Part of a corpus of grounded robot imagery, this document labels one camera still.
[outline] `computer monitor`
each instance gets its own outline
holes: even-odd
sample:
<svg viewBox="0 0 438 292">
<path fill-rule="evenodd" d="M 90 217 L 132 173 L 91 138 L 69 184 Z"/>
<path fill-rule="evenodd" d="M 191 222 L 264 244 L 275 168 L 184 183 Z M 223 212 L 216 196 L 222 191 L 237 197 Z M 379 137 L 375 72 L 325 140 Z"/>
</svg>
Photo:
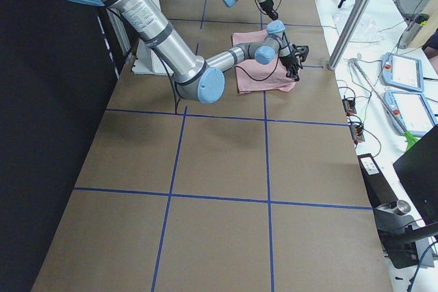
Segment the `computer monitor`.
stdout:
<svg viewBox="0 0 438 292">
<path fill-rule="evenodd" d="M 426 224 L 438 222 L 438 126 L 405 152 L 394 169 Z"/>
</svg>

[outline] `pink cloth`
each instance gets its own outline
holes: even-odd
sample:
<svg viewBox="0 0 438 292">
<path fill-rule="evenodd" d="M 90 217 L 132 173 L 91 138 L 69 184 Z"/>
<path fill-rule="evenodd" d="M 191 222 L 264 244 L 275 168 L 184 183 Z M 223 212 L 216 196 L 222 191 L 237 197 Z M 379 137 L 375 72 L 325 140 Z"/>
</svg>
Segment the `pink cloth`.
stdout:
<svg viewBox="0 0 438 292">
<path fill-rule="evenodd" d="M 246 33 L 234 33 L 232 36 L 233 45 L 237 45 L 243 42 L 259 42 L 265 40 L 268 32 L 266 30 Z M 247 59 L 238 64 L 241 66 L 250 76 L 255 79 L 263 79 L 267 77 L 275 68 L 278 55 L 266 65 L 257 63 L 255 59 Z M 246 94 L 249 92 L 259 92 L 262 90 L 281 90 L 283 92 L 289 92 L 294 86 L 295 81 L 286 77 L 286 68 L 282 65 L 281 61 L 275 69 L 275 72 L 265 81 L 254 81 L 246 73 L 240 69 L 235 68 L 235 76 L 237 79 L 237 87 L 240 94 Z"/>
</svg>

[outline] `white desk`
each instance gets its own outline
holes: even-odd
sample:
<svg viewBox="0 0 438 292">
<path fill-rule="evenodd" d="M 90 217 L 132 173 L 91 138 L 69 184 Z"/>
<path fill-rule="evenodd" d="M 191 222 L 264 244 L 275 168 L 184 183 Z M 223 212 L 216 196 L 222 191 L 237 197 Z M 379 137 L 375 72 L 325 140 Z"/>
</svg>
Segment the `white desk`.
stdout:
<svg viewBox="0 0 438 292">
<path fill-rule="evenodd" d="M 355 0 L 346 0 L 340 9 L 337 8 L 340 0 L 315 0 L 315 2 L 318 8 L 321 24 L 323 26 L 329 26 L 324 28 L 324 36 L 326 38 L 328 50 L 331 54 L 339 37 L 337 30 L 330 28 L 335 26 L 333 14 L 349 14 L 353 5 L 355 4 Z M 368 15 L 374 19 L 378 26 L 378 30 L 392 27 L 395 24 L 403 21 L 402 16 L 398 12 L 392 0 L 371 0 L 367 9 L 365 10 L 365 15 Z M 356 92 L 357 96 L 368 96 L 368 93 L 365 90 L 361 89 L 352 82 L 350 73 L 348 71 L 347 59 L 351 57 L 357 57 L 357 53 L 362 54 L 362 59 L 365 61 L 371 62 L 376 59 L 381 59 L 383 54 L 393 51 L 401 33 L 405 30 L 406 26 L 406 23 L 401 23 L 393 29 L 382 31 L 381 34 L 383 35 L 383 40 L 380 42 L 350 42 L 343 54 L 341 62 L 338 64 L 335 70 L 337 79 L 344 80 L 348 87 L 352 88 Z M 421 49 L 412 50 L 413 49 L 399 49 L 398 53 L 403 54 L 409 51 L 409 54 L 407 54 L 408 56 L 418 58 L 422 61 L 424 76 L 436 79 L 437 73 L 430 65 L 423 51 Z M 377 80 L 380 72 L 380 62 L 373 64 L 360 62 L 360 65 L 372 81 Z M 367 89 L 370 89 L 364 79 L 359 78 L 355 72 L 352 73 L 352 76 L 357 83 L 363 85 Z M 338 84 L 339 86 L 345 85 L 345 83 L 342 81 L 338 81 Z M 438 99 L 438 82 L 425 81 L 424 85 L 424 93 L 426 97 Z M 396 90 L 396 88 L 389 88 L 383 85 L 381 81 L 377 82 L 376 89 L 379 92 L 392 89 Z M 341 95 L 344 95 L 344 92 L 345 89 L 340 90 Z M 429 104 L 434 113 L 438 114 L 438 104 L 434 102 L 429 102 Z M 356 108 L 358 116 L 362 119 L 364 119 L 366 105 L 366 98 L 357 99 Z M 392 163 L 398 159 L 406 149 L 405 138 L 396 135 L 392 124 L 387 119 L 387 115 L 385 114 L 385 110 L 383 109 L 381 102 L 375 96 L 371 98 L 370 104 L 368 105 L 365 128 L 375 134 L 382 143 L 382 151 L 380 155 L 375 158 L 375 160 L 389 184 L 392 186 L 399 199 L 407 200 L 412 205 L 412 202 L 409 200 L 409 197 L 400 184 L 400 181 L 398 180 L 398 177 L 396 176 L 392 166 Z M 374 155 L 378 151 L 378 142 L 371 135 L 365 132 L 365 142 L 360 143 L 357 146 L 356 151 L 358 155 L 365 153 L 371 153 Z M 414 219 L 420 218 L 420 215 L 415 208 L 413 208 L 410 214 L 414 217 Z M 387 265 L 394 291 L 406 291 L 407 286 L 409 285 L 409 279 L 412 277 L 415 267 L 395 269 L 389 260 L 387 261 Z M 403 280 L 396 280 L 396 276 L 403 278 Z M 435 268 L 420 270 L 417 279 L 415 280 L 413 291 L 436 292 L 437 287 L 438 261 L 435 261 Z"/>
</svg>

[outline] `folded cloth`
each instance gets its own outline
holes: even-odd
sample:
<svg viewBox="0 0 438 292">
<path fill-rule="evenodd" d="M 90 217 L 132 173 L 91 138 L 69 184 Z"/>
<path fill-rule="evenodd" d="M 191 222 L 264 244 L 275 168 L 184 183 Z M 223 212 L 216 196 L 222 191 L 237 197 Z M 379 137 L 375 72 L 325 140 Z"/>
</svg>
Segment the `folded cloth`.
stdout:
<svg viewBox="0 0 438 292">
<path fill-rule="evenodd" d="M 265 40 L 268 32 L 266 30 L 248 32 L 248 33 L 234 33 L 232 35 L 233 46 L 243 42 L 259 42 Z M 295 81 L 292 78 L 286 77 L 286 68 L 278 59 L 278 55 L 266 65 L 258 63 L 255 59 L 247 59 L 238 64 L 241 68 L 235 68 L 235 76 L 237 79 L 237 87 L 240 94 L 249 92 L 259 92 L 262 90 L 281 90 L 289 92 L 294 86 Z M 274 73 L 264 81 L 255 81 L 266 78 L 273 70 Z"/>
</svg>

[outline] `white label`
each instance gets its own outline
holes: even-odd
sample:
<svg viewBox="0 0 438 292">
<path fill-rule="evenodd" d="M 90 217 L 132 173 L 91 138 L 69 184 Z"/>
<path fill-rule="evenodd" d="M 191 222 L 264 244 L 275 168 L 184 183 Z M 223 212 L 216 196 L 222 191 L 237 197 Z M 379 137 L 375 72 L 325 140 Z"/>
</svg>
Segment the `white label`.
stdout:
<svg viewBox="0 0 438 292">
<path fill-rule="evenodd" d="M 378 169 L 370 157 L 361 158 L 361 162 L 370 176 L 372 174 L 378 174 Z"/>
<path fill-rule="evenodd" d="M 124 12 L 123 16 L 126 17 L 137 32 L 142 32 L 145 27 L 157 19 L 152 10 L 141 0 L 130 10 Z"/>
<path fill-rule="evenodd" d="M 392 80 L 402 85 L 418 87 L 416 61 L 400 56 L 392 56 Z"/>
<path fill-rule="evenodd" d="M 393 95 L 408 131 L 429 131 L 433 128 L 419 95 L 397 93 Z"/>
</svg>

